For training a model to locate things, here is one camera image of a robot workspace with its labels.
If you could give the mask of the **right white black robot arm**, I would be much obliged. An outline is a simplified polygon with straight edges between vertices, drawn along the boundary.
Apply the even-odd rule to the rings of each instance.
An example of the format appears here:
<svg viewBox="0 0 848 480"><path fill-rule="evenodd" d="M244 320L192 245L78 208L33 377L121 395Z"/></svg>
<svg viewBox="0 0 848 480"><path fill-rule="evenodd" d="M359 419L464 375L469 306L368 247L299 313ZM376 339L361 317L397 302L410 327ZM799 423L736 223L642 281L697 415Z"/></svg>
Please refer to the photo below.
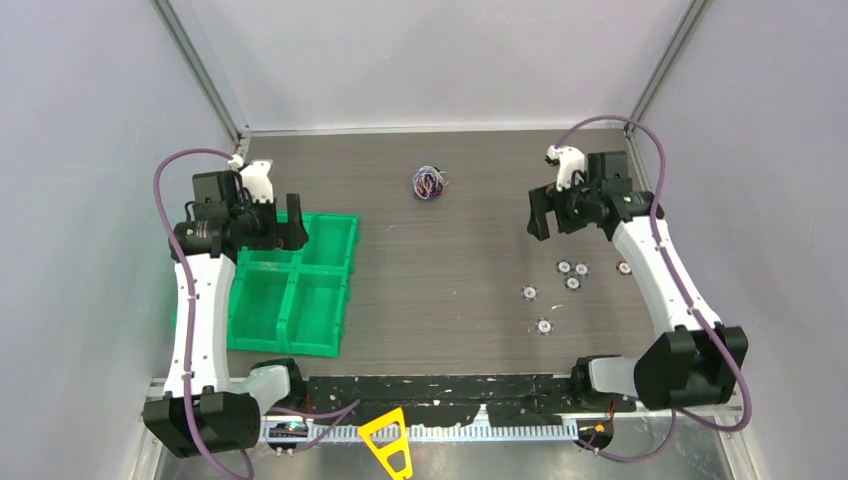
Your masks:
<svg viewBox="0 0 848 480"><path fill-rule="evenodd" d="M635 189L626 153L552 146L545 160L557 176L529 191L528 233L549 238L549 214L563 234L590 225L601 229L628 265L656 336L636 358L579 358L570 385L574 403L596 410L613 394L636 398L650 410L728 402L749 347L747 335L724 325L694 286L654 193Z"/></svg>

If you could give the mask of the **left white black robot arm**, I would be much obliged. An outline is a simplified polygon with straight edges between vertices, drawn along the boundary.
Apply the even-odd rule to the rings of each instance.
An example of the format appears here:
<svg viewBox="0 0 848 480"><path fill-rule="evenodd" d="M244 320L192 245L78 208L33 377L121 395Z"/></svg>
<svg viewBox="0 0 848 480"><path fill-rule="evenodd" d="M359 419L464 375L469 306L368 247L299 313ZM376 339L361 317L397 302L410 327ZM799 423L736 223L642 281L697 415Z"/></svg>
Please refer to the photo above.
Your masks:
<svg viewBox="0 0 848 480"><path fill-rule="evenodd" d="M234 382L227 361L229 303L245 248L297 251L309 240L298 194L277 217L268 180L232 171L196 174L185 219L170 230L180 303L170 370L159 399L143 408L145 426L178 458L256 445L272 407L298 412L307 398L299 367L288 358L254 365Z"/></svg>

